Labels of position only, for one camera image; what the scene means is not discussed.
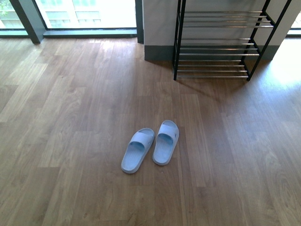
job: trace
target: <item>metal rack shelf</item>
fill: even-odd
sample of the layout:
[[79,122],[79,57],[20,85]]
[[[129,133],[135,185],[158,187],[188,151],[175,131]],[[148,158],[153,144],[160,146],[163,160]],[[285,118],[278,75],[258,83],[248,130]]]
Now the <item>metal rack shelf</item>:
[[[287,0],[277,21],[267,13],[271,0],[261,11],[187,11],[186,0],[178,0],[174,37],[174,80],[183,78],[247,78],[249,81],[271,38],[280,24],[291,0]],[[252,29],[248,38],[182,38],[183,29]],[[258,29],[270,29],[265,45],[260,49],[254,40]],[[246,57],[256,57],[249,70]]]

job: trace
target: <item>window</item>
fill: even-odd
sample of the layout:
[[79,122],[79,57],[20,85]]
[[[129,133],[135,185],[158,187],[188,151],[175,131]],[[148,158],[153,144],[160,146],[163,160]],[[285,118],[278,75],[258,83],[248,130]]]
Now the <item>window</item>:
[[0,0],[0,29],[24,29],[9,0]]
[[136,27],[135,0],[36,0],[47,28]]

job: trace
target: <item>pair of slippers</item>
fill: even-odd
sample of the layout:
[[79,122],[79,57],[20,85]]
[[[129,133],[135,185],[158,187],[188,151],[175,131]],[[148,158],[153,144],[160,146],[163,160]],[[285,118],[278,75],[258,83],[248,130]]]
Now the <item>pair of slippers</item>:
[[[154,138],[155,133],[149,128],[141,129],[133,135],[121,163],[121,168],[125,173],[135,173],[139,169]],[[169,163],[178,138],[177,125],[173,121],[165,120],[159,129],[152,157],[156,164],[164,166]]]

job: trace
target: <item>laminate floor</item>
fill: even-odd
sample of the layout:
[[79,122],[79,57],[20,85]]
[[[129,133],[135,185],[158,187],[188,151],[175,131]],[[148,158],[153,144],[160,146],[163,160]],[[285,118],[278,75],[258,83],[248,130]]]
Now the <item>laminate floor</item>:
[[[301,40],[245,80],[173,81],[136,39],[0,40],[1,226],[300,226]],[[173,120],[170,163],[132,135]]]

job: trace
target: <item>slipper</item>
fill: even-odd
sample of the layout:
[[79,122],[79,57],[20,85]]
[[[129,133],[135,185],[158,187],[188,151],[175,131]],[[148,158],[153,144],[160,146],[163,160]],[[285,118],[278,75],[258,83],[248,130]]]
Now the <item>slipper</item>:
[[154,138],[155,133],[149,128],[141,129],[133,135],[121,163],[122,171],[135,173],[139,169]]
[[165,120],[159,129],[155,151],[152,156],[156,164],[164,166],[169,163],[178,138],[179,129],[177,125],[173,121]]

